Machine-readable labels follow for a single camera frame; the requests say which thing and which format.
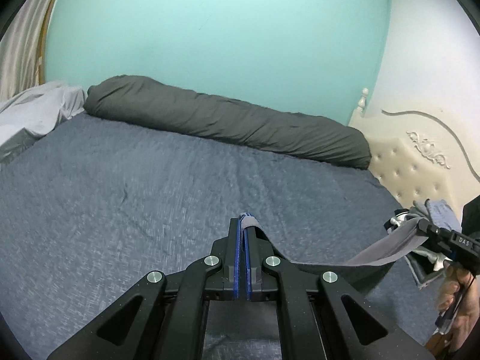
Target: gray duvet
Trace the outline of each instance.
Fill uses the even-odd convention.
[[[368,171],[80,114],[0,171],[0,312],[45,359],[150,270],[207,255],[240,212],[285,256],[338,263],[383,237],[397,207]],[[402,260],[368,297],[422,342],[435,290],[417,290]],[[280,358],[274,307],[246,307],[237,323],[212,311],[205,359]]]
[[[367,169],[371,159],[360,131],[327,117],[280,112],[144,76],[115,76],[91,86],[85,110],[103,119],[345,167]]]

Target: headboard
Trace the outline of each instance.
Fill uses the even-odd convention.
[[[367,117],[367,95],[364,89],[349,126],[368,140],[369,170],[403,207],[445,199],[461,220],[463,206],[480,195],[480,143],[440,107],[390,103]]]

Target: gray cloth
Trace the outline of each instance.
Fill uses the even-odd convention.
[[[346,167],[366,169],[371,159],[360,131],[326,117],[279,112],[143,76],[116,76],[91,86],[85,110],[104,119]]]
[[[438,227],[444,227],[449,230],[455,230],[461,232],[461,226],[458,222],[455,213],[448,205],[448,203],[441,200],[430,200],[427,199],[425,203],[419,202],[417,200],[413,201],[413,206],[410,208],[409,212],[406,214],[400,214],[394,216],[390,223],[392,227],[387,230],[391,232],[395,226],[402,227],[402,223],[405,220],[417,216],[418,218],[425,218],[433,222]],[[410,267],[412,275],[418,285],[418,288],[424,288],[429,285],[434,280],[440,278],[443,274],[443,261],[445,256],[441,253],[436,253],[428,249],[428,243],[426,246],[418,246],[416,249],[413,249],[413,253],[409,253],[405,256],[405,260]],[[422,261],[422,258],[427,257],[431,264],[434,264],[429,268],[425,266],[425,262]]]
[[[32,359],[45,359],[150,270],[206,256],[239,212],[289,259],[341,263],[382,238],[397,208],[368,171],[80,114],[0,171],[0,312]],[[433,300],[402,264],[374,304],[421,341]],[[219,345],[238,353],[238,342]],[[270,336],[243,340],[270,344],[276,353]]]
[[[56,126],[83,111],[85,93],[51,81],[0,103],[0,167]]]
[[[255,226],[260,229],[260,223],[251,214],[244,212],[240,215],[241,229]],[[384,266],[394,263],[414,249],[423,244],[428,237],[416,226],[420,218],[413,218],[405,221],[395,232],[379,239],[374,244],[362,250],[355,257],[342,262],[339,266],[361,267],[361,266]]]

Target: bedroom wall corner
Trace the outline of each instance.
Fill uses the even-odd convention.
[[[389,0],[57,0],[46,78],[118,74],[346,124],[372,88]]]
[[[480,36],[457,0],[392,0],[366,115],[402,102],[444,109],[480,142]]]

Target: turquoise wall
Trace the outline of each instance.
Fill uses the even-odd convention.
[[[347,123],[373,89],[390,0],[57,0],[46,78],[118,74]]]

